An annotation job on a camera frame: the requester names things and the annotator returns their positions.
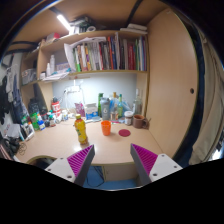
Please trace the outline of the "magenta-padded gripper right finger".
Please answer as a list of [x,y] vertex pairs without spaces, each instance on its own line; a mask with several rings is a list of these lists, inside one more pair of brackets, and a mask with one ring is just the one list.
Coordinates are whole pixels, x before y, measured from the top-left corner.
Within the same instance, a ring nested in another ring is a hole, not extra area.
[[166,154],[157,155],[136,144],[131,145],[130,154],[143,186],[182,169]]

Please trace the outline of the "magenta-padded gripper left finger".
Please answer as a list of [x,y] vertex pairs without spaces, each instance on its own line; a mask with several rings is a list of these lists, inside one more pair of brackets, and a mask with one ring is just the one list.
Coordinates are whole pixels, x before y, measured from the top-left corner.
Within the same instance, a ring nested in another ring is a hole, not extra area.
[[82,186],[94,156],[94,146],[90,145],[67,158],[56,159],[46,171]]

